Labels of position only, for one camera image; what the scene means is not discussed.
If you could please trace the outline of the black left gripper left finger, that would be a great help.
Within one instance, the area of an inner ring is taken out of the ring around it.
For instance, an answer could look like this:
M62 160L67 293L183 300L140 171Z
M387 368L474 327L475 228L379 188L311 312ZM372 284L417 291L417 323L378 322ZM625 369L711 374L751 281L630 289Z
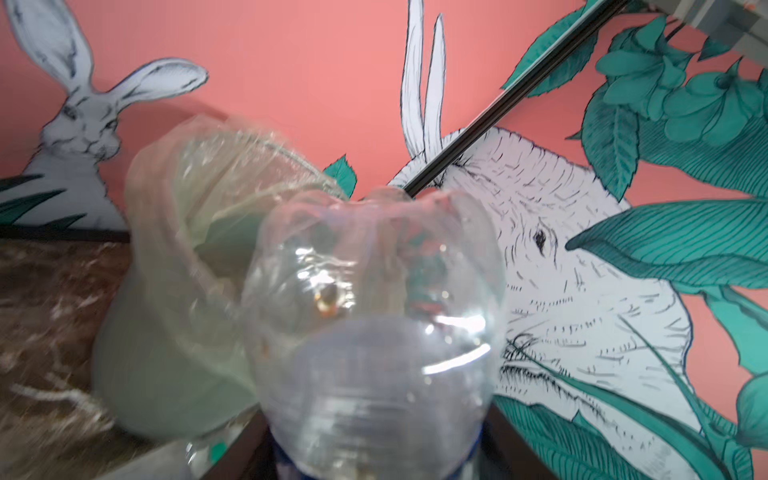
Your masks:
M273 437L261 410L202 477L202 480L258 479L273 480Z

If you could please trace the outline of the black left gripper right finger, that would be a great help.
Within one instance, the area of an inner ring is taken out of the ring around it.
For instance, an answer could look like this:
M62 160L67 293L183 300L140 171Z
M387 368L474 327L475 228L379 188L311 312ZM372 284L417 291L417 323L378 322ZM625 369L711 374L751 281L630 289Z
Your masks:
M495 404L485 417L480 445L482 479L556 479Z

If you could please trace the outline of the blue label clear water bottle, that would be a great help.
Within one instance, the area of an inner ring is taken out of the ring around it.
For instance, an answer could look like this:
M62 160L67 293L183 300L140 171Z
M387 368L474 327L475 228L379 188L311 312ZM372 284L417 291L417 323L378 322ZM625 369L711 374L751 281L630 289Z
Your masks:
M238 323L280 479L475 479L505 273L468 193L305 192L263 221Z

